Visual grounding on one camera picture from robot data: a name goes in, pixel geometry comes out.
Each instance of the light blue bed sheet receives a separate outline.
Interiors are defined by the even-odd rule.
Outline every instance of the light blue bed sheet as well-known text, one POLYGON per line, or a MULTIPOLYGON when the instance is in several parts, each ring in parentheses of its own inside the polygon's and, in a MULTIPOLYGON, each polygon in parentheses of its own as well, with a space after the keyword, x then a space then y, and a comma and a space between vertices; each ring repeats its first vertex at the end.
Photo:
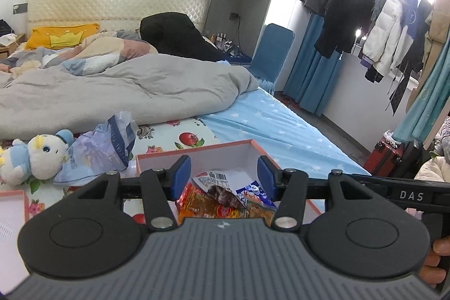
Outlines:
POLYGON ((223 143, 254 139, 281 168, 296 168, 311 178, 327 179, 335 168, 369 174, 261 88, 240 95, 224 111, 202 116, 202 121, 223 143))

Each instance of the blue curtain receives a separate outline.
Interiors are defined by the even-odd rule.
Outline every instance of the blue curtain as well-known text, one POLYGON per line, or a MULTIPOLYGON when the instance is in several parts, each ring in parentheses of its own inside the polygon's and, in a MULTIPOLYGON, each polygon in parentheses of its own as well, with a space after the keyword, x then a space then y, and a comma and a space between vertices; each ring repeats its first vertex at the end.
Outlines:
POLYGON ((433 71, 392 137, 399 141, 424 142, 450 95, 450 38, 440 52, 433 71))
POLYGON ((314 44, 322 32, 323 17, 311 15, 294 67, 283 94, 293 98, 301 108, 321 116, 328 104, 341 69, 341 55, 336 51, 327 59, 314 44))

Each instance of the gray comforter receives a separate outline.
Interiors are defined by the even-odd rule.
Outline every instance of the gray comforter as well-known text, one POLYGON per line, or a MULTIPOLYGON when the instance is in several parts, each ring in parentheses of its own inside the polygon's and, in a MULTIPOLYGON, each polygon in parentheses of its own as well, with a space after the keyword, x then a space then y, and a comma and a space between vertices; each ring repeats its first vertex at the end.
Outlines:
POLYGON ((138 123, 184 119, 228 108, 257 89, 241 66, 150 54, 84 77, 62 66, 17 79, 0 72, 0 139, 30 139, 68 128, 92 130, 119 111, 138 123))

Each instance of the cable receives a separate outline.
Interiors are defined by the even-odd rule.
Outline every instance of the cable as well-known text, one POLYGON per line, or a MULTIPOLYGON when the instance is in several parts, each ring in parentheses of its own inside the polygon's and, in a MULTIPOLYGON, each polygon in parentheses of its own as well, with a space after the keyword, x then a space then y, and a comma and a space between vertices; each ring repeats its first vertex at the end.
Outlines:
POLYGON ((235 38, 236 38, 236 35, 237 35, 238 36, 238 46, 239 46, 239 49, 240 49, 241 48, 241 39, 240 39, 239 29, 241 27, 241 16, 238 15, 238 18, 239 18, 238 29, 236 30, 236 33, 233 36, 233 40, 232 41, 235 42, 235 38))

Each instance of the nightstand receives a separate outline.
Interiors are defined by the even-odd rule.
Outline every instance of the nightstand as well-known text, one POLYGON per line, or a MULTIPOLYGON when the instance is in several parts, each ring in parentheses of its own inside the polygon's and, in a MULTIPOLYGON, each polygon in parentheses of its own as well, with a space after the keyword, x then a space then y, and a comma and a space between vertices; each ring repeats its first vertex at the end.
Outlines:
POLYGON ((7 57, 9 57, 14 51, 17 50, 17 48, 19 47, 19 45, 25 42, 25 34, 24 33, 20 33, 19 35, 17 35, 17 40, 16 42, 13 42, 11 45, 9 46, 0 46, 0 60, 4 60, 7 57))

